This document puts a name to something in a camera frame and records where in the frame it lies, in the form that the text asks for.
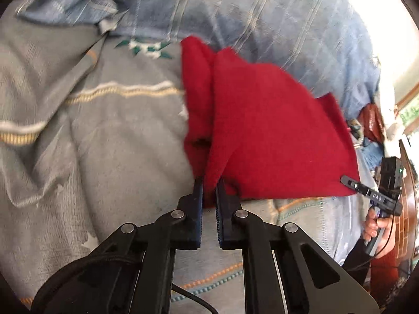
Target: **blue denim clothing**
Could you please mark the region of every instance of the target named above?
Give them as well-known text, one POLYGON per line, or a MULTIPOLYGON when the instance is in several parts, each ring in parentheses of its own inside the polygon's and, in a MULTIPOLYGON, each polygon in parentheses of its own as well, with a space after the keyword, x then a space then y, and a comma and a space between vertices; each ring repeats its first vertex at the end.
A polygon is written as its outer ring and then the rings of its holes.
POLYGON ((111 34, 194 34, 215 49, 232 46, 250 62, 284 68, 315 97, 333 92, 346 119, 372 101, 380 75, 348 0, 26 0, 17 14, 60 25, 119 21, 111 34))
POLYGON ((360 147, 362 157, 370 171, 374 171, 381 164, 384 157, 384 148, 380 143, 364 138, 363 146, 360 147))

